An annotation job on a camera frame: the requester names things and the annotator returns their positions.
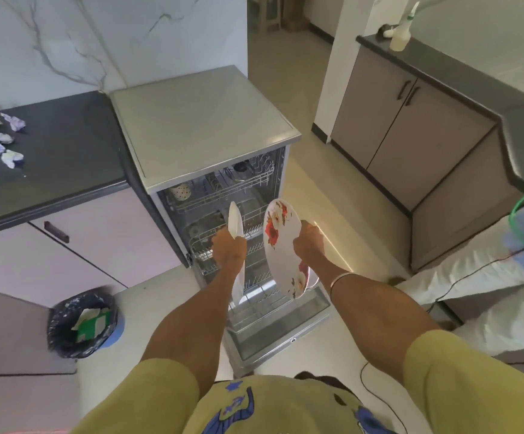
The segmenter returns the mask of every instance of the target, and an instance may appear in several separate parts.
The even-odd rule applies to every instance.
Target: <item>floor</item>
[[[310,127],[328,64],[330,45],[310,32],[249,36],[249,77],[302,133],[291,149],[283,196],[302,218],[315,222],[327,238],[335,263],[384,280],[407,275],[409,223],[334,148]],[[81,411],[103,400],[139,360],[162,317],[198,290],[190,269],[180,266],[117,295],[126,329],[114,346],[78,362]],[[293,376],[302,370],[337,376],[375,415],[397,433],[430,433],[406,391],[386,374],[367,366],[338,313],[266,361],[256,374]],[[217,379],[231,379],[221,348]]]

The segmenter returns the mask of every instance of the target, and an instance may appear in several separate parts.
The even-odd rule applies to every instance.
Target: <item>dishwasher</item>
[[[298,299],[278,289],[264,252],[264,214],[280,197],[290,145],[301,137],[234,66],[114,92],[143,186],[201,288],[216,276],[212,237],[234,201],[247,240],[244,294],[229,304],[224,348],[236,377],[323,321],[321,284]],[[185,184],[183,201],[172,188]]]

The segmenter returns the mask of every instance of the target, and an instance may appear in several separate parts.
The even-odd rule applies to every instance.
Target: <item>dishwasher top panel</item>
[[[114,91],[110,97],[148,193],[301,137],[233,65]]]

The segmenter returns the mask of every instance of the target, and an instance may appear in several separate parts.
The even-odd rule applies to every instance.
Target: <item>person in white pants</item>
[[[524,208],[515,223],[524,236]],[[454,333],[491,356],[524,349],[524,241],[508,216],[476,235],[437,267],[422,271],[397,288],[419,304],[523,285]]]

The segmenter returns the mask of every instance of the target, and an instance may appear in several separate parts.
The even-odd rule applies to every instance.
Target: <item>spray bottle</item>
[[[410,40],[410,23],[415,18],[416,8],[419,6],[419,2],[416,2],[412,7],[407,19],[403,21],[395,30],[393,38],[390,41],[390,50],[403,51]]]

